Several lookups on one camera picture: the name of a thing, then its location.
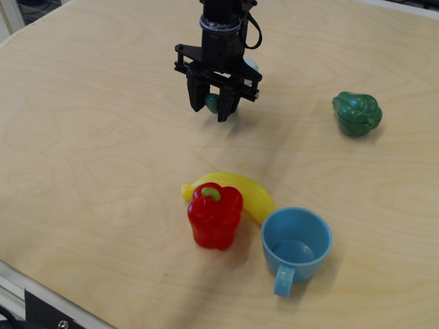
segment mug handle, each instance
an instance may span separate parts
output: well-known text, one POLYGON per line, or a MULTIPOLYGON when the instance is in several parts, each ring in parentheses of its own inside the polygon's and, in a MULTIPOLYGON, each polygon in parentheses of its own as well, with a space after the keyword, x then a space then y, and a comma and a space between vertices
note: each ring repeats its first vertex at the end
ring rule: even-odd
POLYGON ((293 277, 296 271, 295 266, 281 263, 277 270, 276 282, 274 283, 274 293, 282 297, 289 297, 293 287, 293 277))

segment banana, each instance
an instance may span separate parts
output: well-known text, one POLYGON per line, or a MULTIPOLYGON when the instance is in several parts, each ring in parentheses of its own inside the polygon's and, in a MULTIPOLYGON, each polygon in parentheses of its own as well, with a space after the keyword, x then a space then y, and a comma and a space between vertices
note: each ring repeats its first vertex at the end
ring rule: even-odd
POLYGON ((235 187, 244 199, 246 209, 258 223, 262 225, 265 218, 275 210, 274 202, 268 191, 258 182, 236 173, 217 171, 198 178, 193 184, 183 185, 183 199, 192 200, 194 190, 201 184, 214 182, 221 186, 235 187))

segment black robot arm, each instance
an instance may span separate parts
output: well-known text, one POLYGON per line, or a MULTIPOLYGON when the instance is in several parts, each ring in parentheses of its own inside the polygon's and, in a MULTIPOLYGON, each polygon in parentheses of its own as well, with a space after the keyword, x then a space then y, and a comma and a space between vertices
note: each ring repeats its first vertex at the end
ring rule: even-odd
POLYGON ((191 107, 197 112, 205 105, 211 86, 219 88, 218 121, 227 120, 236 111, 241 97, 250 101, 258 98, 258 83, 262 75, 244 61, 246 49, 257 48, 262 41, 261 30, 249 11, 257 4, 253 0, 200 0, 202 45, 176 45, 175 70, 187 76, 191 107), (248 23, 259 31, 253 47, 246 44, 248 23))

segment red bell pepper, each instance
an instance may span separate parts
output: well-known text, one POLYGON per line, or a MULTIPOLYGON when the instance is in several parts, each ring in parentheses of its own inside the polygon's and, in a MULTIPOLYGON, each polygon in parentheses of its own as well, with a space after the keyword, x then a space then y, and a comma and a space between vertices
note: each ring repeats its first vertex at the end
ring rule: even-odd
POLYGON ((196 243, 204 248, 229 248, 241 221, 241 193, 231 186, 205 183, 194 190, 192 199, 187 216, 196 243))

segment blue mug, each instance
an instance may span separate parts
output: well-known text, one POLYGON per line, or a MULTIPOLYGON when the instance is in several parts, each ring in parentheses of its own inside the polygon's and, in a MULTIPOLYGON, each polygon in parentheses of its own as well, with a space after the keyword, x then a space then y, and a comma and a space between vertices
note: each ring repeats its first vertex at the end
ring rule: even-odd
POLYGON ((274 293, 289 297, 293 282, 310 279, 332 247, 328 224, 316 213, 299 207, 275 210, 261 230, 268 268, 276 276, 274 293))

